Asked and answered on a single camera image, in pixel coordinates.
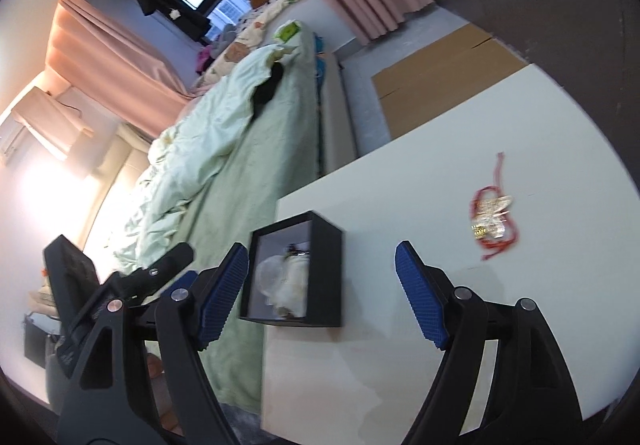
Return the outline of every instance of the gray floor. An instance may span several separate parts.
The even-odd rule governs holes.
[[[358,155],[391,140],[371,78],[380,70],[467,24],[465,19],[433,6],[381,40],[343,59],[342,80],[349,103]]]

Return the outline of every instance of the ridged blue pad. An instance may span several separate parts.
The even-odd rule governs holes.
[[[198,273],[195,270],[188,270],[184,273],[180,279],[176,279],[174,283],[162,292],[161,297],[169,297],[174,290],[178,288],[190,289],[193,282],[198,278]]]
[[[204,303],[198,331],[198,340],[203,346],[220,338],[220,333],[248,272],[249,254],[246,248],[238,245]]]
[[[449,333],[444,327],[443,306],[422,273],[409,248],[400,243],[396,248],[396,273],[404,288],[422,334],[437,348],[444,350]]]

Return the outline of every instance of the black box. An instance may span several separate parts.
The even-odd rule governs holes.
[[[291,312],[287,316],[278,315],[274,306],[269,304],[272,298],[260,290],[258,282],[264,283],[265,280],[256,277],[260,263],[268,258],[285,263],[284,255],[289,255],[287,251],[295,254],[292,257],[297,257],[298,263],[305,263],[308,259],[303,316],[298,316],[302,313],[300,309],[296,315]],[[249,262],[240,301],[241,319],[273,326],[335,328],[342,325],[342,231],[326,219],[309,211],[258,229],[251,237]],[[276,280],[273,284],[284,283]]]

